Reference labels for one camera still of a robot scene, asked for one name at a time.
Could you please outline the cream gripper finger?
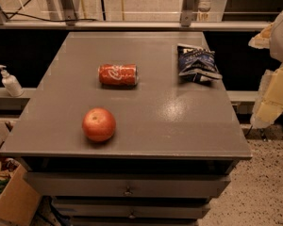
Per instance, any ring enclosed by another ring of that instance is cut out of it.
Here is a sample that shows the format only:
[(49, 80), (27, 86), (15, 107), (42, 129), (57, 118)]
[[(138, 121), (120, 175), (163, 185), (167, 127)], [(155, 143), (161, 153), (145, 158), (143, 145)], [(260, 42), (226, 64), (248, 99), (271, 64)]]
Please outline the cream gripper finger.
[(283, 63), (274, 72), (262, 75), (251, 124), (256, 129), (267, 128), (283, 113)]
[(274, 24), (269, 24), (262, 29), (255, 37), (253, 37), (248, 45), (256, 49), (269, 49), (270, 48), (270, 37), (271, 30)]

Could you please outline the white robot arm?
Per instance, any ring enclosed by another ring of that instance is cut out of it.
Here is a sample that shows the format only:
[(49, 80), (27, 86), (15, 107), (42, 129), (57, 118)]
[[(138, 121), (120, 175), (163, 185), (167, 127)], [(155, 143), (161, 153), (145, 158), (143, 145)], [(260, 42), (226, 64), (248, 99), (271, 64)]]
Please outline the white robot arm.
[(283, 113), (283, 10), (248, 45), (269, 49), (271, 58), (281, 63), (274, 72), (266, 70), (260, 80), (250, 122), (254, 128), (263, 129), (272, 125)]

